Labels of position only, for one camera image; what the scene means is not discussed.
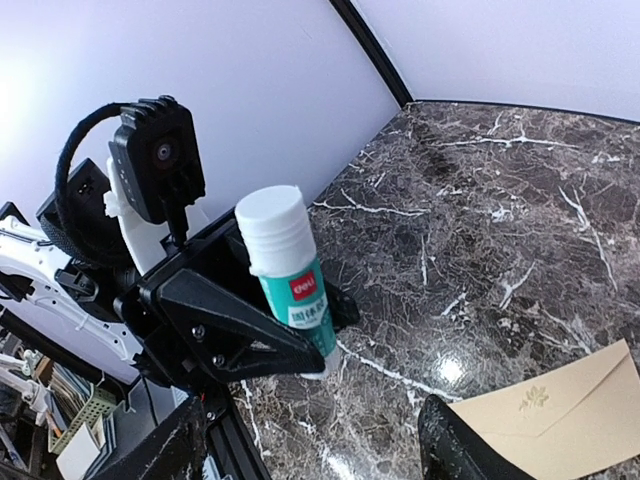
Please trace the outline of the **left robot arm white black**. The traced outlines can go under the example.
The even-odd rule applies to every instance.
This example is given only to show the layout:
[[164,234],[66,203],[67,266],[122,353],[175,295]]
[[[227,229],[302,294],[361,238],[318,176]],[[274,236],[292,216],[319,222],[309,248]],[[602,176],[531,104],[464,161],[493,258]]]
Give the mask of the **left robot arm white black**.
[[323,276],[299,189],[259,190],[215,221],[204,194],[186,107],[102,106],[66,141],[39,226],[2,209],[1,289],[163,387],[336,368],[336,334],[360,314]]

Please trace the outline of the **green glue stick white cap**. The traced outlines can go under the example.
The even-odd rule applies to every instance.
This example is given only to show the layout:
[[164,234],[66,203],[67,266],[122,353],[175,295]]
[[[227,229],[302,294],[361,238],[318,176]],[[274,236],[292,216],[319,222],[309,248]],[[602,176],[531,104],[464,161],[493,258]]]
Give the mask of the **green glue stick white cap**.
[[301,190],[276,185],[254,191],[236,205],[235,217],[257,277],[275,318],[310,340],[324,358],[323,380],[339,365],[333,319]]

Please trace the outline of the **brown paper envelope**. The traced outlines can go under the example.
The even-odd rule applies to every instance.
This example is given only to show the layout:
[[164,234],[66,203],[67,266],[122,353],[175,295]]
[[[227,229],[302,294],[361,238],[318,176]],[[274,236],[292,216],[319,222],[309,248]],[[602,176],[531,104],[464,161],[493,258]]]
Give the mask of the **brown paper envelope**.
[[451,408],[536,479],[577,479],[639,454],[639,375],[624,340]]

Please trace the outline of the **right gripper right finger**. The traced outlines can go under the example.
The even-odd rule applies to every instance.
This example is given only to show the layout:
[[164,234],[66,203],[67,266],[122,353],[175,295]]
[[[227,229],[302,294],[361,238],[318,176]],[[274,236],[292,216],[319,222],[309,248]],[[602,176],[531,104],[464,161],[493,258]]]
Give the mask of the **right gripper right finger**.
[[426,398],[418,436],[424,479],[507,479],[508,466],[438,396]]

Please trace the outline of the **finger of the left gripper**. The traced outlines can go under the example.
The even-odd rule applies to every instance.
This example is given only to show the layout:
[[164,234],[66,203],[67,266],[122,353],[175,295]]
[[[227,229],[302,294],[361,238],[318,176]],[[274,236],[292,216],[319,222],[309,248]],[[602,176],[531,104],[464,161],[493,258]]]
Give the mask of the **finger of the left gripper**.
[[357,325],[361,320],[361,316],[355,300],[327,280],[324,281],[324,286],[333,329],[343,330]]

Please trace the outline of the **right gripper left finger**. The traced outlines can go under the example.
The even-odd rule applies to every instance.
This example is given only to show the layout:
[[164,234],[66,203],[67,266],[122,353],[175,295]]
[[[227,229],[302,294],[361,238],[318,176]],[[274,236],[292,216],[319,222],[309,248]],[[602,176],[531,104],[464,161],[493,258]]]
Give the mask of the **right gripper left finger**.
[[190,396],[158,426],[150,417],[114,414],[116,448],[95,479],[202,479],[206,445],[205,413]]

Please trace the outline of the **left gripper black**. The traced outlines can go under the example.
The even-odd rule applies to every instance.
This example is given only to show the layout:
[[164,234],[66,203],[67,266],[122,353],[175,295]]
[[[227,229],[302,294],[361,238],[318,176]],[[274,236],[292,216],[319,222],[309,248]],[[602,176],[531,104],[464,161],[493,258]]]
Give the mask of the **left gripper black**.
[[260,310],[247,267],[225,215],[120,295],[114,308],[143,346],[141,371],[181,388],[320,372],[313,343]]

